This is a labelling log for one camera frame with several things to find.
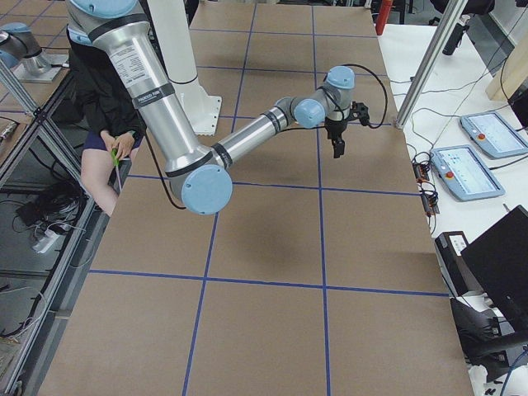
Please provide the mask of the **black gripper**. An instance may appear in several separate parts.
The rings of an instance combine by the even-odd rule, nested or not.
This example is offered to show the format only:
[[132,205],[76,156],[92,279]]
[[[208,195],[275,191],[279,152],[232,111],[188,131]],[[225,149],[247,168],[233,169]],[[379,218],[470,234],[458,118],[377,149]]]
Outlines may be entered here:
[[342,133],[347,129],[347,126],[347,120],[325,119],[325,130],[328,139],[332,142],[334,158],[340,158],[345,153],[346,142],[342,139]]

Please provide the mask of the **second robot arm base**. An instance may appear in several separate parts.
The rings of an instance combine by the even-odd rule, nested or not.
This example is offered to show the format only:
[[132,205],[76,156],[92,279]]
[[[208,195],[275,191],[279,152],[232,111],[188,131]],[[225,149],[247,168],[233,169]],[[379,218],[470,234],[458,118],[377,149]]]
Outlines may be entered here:
[[24,23],[1,26],[1,60],[21,82],[51,83],[69,66],[67,54],[47,54]]

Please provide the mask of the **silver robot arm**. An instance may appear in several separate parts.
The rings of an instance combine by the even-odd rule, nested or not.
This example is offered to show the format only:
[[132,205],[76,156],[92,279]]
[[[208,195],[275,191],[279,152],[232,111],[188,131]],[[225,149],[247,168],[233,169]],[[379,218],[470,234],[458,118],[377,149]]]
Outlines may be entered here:
[[260,144],[293,123],[312,129],[350,114],[355,74],[336,66],[311,96],[284,97],[238,132],[205,146],[150,44],[149,19],[138,2],[69,1],[67,9],[80,43],[109,56],[160,145],[173,195],[198,215],[215,214],[228,204],[233,192],[228,169]]

